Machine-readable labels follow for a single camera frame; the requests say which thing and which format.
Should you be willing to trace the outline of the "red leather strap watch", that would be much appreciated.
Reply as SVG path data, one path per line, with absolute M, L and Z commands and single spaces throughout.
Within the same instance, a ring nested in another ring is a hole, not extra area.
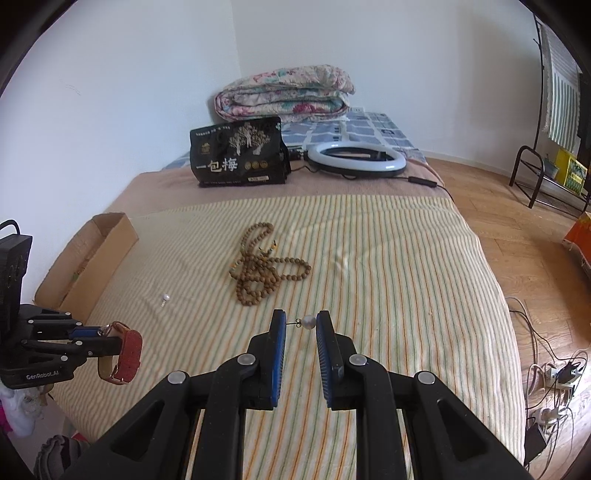
M 140 367 L 143 339 L 141 334 L 122 322 L 113 322 L 104 329 L 107 339 L 118 339 L 117 354 L 100 357 L 97 364 L 99 377 L 114 385 L 130 383 Z

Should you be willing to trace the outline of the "open cardboard box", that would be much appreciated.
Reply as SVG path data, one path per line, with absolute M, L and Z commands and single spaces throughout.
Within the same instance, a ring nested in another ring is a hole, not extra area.
M 126 214 L 93 216 L 58 255 L 35 293 L 34 304 L 86 322 L 137 241 Z

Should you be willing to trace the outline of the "striped yellow towel blanket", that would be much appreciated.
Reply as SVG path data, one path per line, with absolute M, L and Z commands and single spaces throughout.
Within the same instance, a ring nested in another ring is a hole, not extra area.
M 216 369 L 266 331 L 276 309 L 293 319 L 328 310 L 335 331 L 388 370 L 434 372 L 517 458 L 525 402 L 504 293 L 478 236 L 439 197 L 334 195 L 226 201 L 135 216 L 138 242 L 90 323 L 120 321 L 143 338 L 125 386 L 94 362 L 57 384 L 56 403 L 95 440 L 169 372 Z M 235 297 L 229 268 L 245 230 L 273 225 L 280 257 L 311 265 L 253 307 Z M 170 300 L 161 306 L 161 297 Z

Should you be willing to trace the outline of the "brown bed blanket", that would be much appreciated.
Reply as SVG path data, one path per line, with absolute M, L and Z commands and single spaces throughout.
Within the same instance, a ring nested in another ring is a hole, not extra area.
M 228 200 L 325 195 L 390 195 L 442 197 L 449 194 L 444 182 L 429 164 L 409 161 L 396 178 L 348 180 L 342 176 L 312 173 L 297 166 L 287 182 L 242 187 L 201 187 L 188 167 L 142 173 L 107 207 L 128 217 Z

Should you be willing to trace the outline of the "black printed snack bag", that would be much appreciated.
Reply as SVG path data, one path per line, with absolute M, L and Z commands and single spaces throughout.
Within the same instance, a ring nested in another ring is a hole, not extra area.
M 291 173 L 280 118 L 193 129 L 189 139 L 190 169 L 201 187 L 283 184 Z

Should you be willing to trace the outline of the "white power strip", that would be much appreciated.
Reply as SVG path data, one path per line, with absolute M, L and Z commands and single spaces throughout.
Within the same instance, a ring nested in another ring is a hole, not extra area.
M 569 414 L 576 384 L 581 376 L 581 362 L 534 364 L 528 372 L 525 390 L 528 424 L 543 429 L 557 426 Z

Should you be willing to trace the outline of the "blue checkered bed sheet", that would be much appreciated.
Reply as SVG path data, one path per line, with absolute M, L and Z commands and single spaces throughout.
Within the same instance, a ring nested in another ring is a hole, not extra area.
M 407 160 L 427 164 L 418 149 L 385 113 L 353 109 L 337 119 L 300 122 L 281 122 L 281 137 L 290 151 L 291 161 L 301 160 L 300 169 L 308 165 L 307 151 L 325 142 L 351 141 L 384 145 L 400 152 Z

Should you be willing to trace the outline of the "folded floral quilt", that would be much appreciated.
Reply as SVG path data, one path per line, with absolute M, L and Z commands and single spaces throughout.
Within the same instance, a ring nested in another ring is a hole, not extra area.
M 238 121 L 276 116 L 283 121 L 329 120 L 349 111 L 356 87 L 332 65 L 280 68 L 243 77 L 214 97 L 216 114 Z

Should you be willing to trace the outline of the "black clothes rack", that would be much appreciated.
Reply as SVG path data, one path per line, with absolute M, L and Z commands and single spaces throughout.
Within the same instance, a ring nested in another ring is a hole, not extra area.
M 539 18 L 534 19 L 536 27 L 535 42 L 539 52 L 540 91 L 538 118 L 534 140 L 521 146 L 516 154 L 509 185 L 517 188 L 526 199 L 529 208 L 544 206 L 569 216 L 578 216 L 590 209 L 590 78 L 579 67 L 580 114 L 577 151 L 572 154 L 588 168 L 587 179 L 580 194 L 571 192 L 555 181 L 558 169 L 554 165 L 561 148 L 551 141 L 543 130 L 545 124 L 544 83 L 545 72 L 542 59 Z

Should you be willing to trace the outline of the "orange cloth covered table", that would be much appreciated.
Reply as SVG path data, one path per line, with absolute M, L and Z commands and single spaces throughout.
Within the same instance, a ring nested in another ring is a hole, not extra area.
M 590 269 L 591 261 L 591 216 L 589 212 L 582 213 L 567 232 L 562 241 L 570 251 L 574 251 L 582 266 Z

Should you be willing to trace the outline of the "yellow box on rack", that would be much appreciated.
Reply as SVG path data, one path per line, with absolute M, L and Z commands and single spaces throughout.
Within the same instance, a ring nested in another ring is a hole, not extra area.
M 588 168 L 562 148 L 557 152 L 554 165 L 558 169 L 555 181 L 571 192 L 580 194 L 587 179 Z

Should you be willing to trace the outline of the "striped hanging towel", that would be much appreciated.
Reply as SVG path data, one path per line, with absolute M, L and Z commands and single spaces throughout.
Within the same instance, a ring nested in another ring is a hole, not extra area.
M 574 154 L 579 146 L 579 67 L 558 36 L 540 24 L 544 63 L 545 124 L 548 138 Z

